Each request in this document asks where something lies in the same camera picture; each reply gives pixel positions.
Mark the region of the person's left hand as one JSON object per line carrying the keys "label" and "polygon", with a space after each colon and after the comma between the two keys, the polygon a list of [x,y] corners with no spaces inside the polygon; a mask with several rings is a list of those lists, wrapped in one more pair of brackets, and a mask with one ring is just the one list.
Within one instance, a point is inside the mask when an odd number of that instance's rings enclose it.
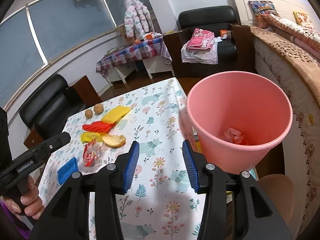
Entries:
{"label": "person's left hand", "polygon": [[[35,220],[38,220],[44,211],[44,206],[42,200],[39,197],[39,189],[35,185],[33,178],[28,176],[28,192],[21,196],[21,203],[26,206],[24,213],[28,217],[32,217]],[[3,203],[7,209],[13,213],[17,218],[20,218],[19,214],[21,213],[21,208],[19,205],[11,198],[3,196]]]}

